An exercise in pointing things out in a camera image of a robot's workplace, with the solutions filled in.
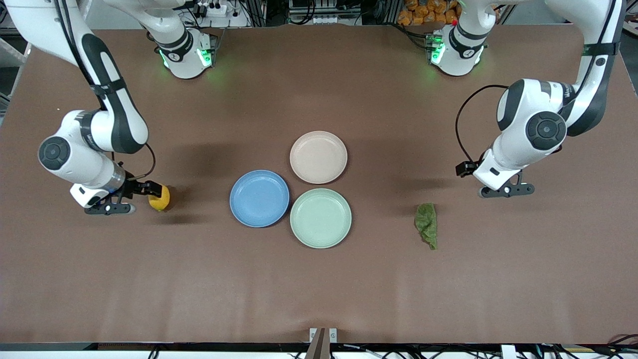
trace brown tabletop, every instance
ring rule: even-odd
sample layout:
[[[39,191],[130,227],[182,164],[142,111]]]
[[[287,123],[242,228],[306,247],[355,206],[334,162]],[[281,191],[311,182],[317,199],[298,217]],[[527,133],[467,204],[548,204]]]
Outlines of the brown tabletop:
[[[537,191],[480,199],[455,177],[454,116],[486,84],[573,82],[572,26],[496,27],[483,61],[453,78],[389,27],[230,30],[215,69],[180,80],[142,31],[105,31],[157,157],[151,179],[175,207],[90,217],[70,184],[38,163],[40,142],[97,102],[73,66],[34,50],[0,129],[0,340],[287,342],[308,328],[345,342],[607,342],[638,332],[638,113],[620,57],[596,129],[532,165]],[[498,135],[490,89],[467,106],[461,136],[477,157]],[[346,239],[315,250],[288,217],[236,221],[228,195],[253,169],[303,183],[291,145],[338,135],[346,171],[324,187],[353,211]],[[129,171],[148,152],[118,155]],[[439,250],[413,226],[438,212]]]

